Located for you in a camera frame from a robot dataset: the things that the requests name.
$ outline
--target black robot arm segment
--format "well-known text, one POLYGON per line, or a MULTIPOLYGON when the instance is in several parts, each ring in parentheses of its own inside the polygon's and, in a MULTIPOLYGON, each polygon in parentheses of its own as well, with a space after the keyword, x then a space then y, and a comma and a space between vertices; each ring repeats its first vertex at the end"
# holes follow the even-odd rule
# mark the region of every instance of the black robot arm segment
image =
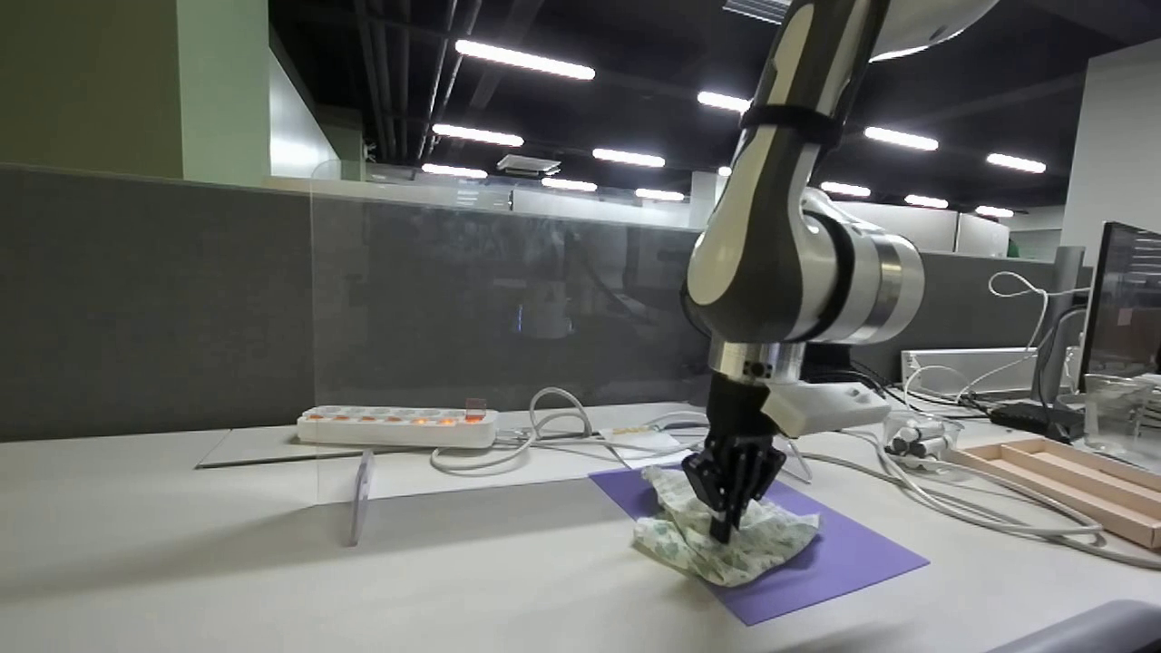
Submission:
POLYGON ((807 190, 834 141, 843 96, 875 54, 950 41, 995 0, 796 0, 770 52, 735 173, 692 244, 689 307, 712 329, 712 434, 684 468, 730 540, 784 456, 767 416, 773 388, 799 379, 799 339, 885 339, 921 306, 921 258, 908 238, 847 216, 807 190))

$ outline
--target wooden board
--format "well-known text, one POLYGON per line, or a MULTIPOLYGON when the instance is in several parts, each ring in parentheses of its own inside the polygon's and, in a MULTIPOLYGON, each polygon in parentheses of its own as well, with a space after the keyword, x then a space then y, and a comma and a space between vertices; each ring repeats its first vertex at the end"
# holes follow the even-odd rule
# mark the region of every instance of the wooden board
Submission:
POLYGON ((1161 475, 1071 449, 1057 437, 962 446, 957 456, 1036 485, 1105 523, 1111 533, 1161 551, 1161 475))

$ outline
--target purple mat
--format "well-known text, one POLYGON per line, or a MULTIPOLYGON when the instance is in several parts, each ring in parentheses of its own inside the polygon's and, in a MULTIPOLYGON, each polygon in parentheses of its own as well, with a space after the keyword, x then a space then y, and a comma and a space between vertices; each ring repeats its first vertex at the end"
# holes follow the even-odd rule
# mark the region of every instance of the purple mat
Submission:
MULTIPOLYGON (((593 483, 605 489, 611 500, 632 520, 657 514, 657 497, 639 470, 600 470, 593 483)), ((915 551, 812 497, 796 494, 791 485, 773 485, 767 497, 789 511, 820 514, 825 533, 799 557, 760 576, 756 585, 730 591, 715 589, 739 624, 761 624, 927 564, 927 557, 915 551)))

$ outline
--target crumpled cloth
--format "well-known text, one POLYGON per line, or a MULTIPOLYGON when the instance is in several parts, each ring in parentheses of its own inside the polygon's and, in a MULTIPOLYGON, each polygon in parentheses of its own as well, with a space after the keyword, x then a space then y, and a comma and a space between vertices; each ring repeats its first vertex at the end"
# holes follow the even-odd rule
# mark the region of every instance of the crumpled cloth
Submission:
POLYGON ((639 520, 632 543, 715 589, 739 589, 791 563, 820 533, 820 514, 796 514, 767 500, 753 500, 730 543, 712 538, 715 511, 692 494, 689 479, 670 468, 645 468, 661 514, 639 520))

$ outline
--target desk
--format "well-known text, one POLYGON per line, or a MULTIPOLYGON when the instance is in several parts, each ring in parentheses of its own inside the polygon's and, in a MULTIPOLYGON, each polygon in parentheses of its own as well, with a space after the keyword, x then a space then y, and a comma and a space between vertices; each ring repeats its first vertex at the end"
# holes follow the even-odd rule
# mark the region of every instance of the desk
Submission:
MULTIPOLYGON (((595 408, 644 424, 670 406, 595 408)), ((812 463, 799 485, 933 564, 739 628, 718 599, 629 546, 586 479, 611 459, 540 449, 501 479, 377 456, 362 546, 345 543, 354 459, 194 470, 291 429, 0 446, 4 653, 385 650, 989 650, 1161 576, 933 514, 812 463)), ((871 463, 849 437, 807 449, 871 463)))

